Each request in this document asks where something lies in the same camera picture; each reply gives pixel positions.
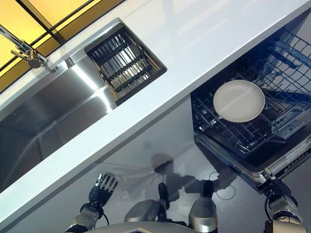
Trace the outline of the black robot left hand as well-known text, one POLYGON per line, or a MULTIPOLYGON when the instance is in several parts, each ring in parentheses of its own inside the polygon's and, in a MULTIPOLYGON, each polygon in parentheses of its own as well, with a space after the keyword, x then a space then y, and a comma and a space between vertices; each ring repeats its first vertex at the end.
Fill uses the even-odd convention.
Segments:
POLYGON ((99 173, 94 186, 89 192, 89 202, 98 204, 101 207, 105 206, 116 189, 118 182, 116 177, 111 174, 99 173))

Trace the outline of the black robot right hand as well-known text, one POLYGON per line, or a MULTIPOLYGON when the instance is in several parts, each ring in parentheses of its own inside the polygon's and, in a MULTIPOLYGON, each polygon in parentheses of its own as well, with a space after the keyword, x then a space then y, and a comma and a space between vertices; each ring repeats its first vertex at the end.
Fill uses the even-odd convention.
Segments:
POLYGON ((264 172, 266 173, 266 179, 270 180, 268 186, 268 195, 267 197, 275 196, 290 196, 291 190, 289 187, 280 179, 277 179, 276 176, 272 173, 269 168, 265 168, 264 172))

